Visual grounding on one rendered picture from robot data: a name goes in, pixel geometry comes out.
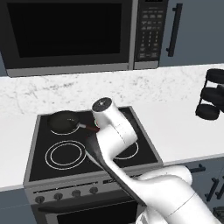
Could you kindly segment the black and steel stove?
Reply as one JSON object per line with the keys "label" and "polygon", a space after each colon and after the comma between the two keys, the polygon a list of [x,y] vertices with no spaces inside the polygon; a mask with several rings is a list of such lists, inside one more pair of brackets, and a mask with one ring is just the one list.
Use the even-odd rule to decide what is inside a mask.
{"label": "black and steel stove", "polygon": [[[97,127],[91,111],[77,114],[82,123]],[[47,115],[37,117],[24,175],[24,190],[31,207],[62,201],[133,200],[86,155],[85,140],[92,130],[78,128],[60,135],[50,130],[47,118]],[[91,187],[97,187],[98,193],[90,193]],[[72,195],[74,190],[80,190],[80,197]],[[62,193],[63,198],[54,199],[55,193]],[[38,196],[45,197],[42,204],[35,201]]]}

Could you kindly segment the black oven door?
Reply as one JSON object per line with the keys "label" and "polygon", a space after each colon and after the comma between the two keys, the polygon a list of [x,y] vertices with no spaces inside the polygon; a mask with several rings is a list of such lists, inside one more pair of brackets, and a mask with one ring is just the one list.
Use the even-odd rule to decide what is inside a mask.
{"label": "black oven door", "polygon": [[81,209],[71,213],[43,213],[39,207],[67,206],[71,201],[32,206],[37,224],[134,224],[138,204],[135,201]]}

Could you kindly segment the grey-blue drawer front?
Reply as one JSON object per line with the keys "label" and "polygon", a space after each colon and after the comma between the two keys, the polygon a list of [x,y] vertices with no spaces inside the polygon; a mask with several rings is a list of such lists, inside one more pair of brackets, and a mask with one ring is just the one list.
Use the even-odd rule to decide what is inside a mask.
{"label": "grey-blue drawer front", "polygon": [[224,157],[217,157],[217,158],[210,158],[206,160],[199,160],[199,161],[193,161],[190,163],[186,163],[185,166],[189,169],[189,171],[192,168],[196,168],[199,166],[199,164],[202,164],[206,167],[205,171],[192,173],[192,175],[196,174],[207,174],[211,172],[219,172],[224,165]]}

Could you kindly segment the grey-blue base cupboard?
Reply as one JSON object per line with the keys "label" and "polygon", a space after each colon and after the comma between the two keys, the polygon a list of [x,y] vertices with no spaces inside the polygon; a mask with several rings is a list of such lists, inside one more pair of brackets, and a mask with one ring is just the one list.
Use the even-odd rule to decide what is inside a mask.
{"label": "grey-blue base cupboard", "polygon": [[0,192],[0,224],[36,224],[24,189]]}

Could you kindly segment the grey-blue base cupboard door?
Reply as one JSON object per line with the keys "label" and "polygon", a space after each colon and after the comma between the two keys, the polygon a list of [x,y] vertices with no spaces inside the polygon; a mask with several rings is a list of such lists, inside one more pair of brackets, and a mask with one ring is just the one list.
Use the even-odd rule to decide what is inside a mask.
{"label": "grey-blue base cupboard door", "polygon": [[192,188],[202,198],[203,202],[212,212],[212,214],[224,224],[224,194],[221,199],[216,199],[215,193],[218,191],[218,186],[213,194],[213,197],[209,202],[206,201],[205,194],[209,193],[213,181],[212,178],[216,178],[220,181],[221,176],[224,176],[224,172],[211,172],[207,174],[196,174],[192,176]]}

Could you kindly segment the grey-blue wall cupboard door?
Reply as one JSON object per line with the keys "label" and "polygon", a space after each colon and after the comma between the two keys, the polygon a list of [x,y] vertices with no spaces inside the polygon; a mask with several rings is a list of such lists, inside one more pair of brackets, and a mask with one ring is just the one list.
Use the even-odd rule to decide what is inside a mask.
{"label": "grey-blue wall cupboard door", "polygon": [[[169,57],[176,4],[183,4],[174,56]],[[169,0],[159,65],[224,63],[224,0]]]}

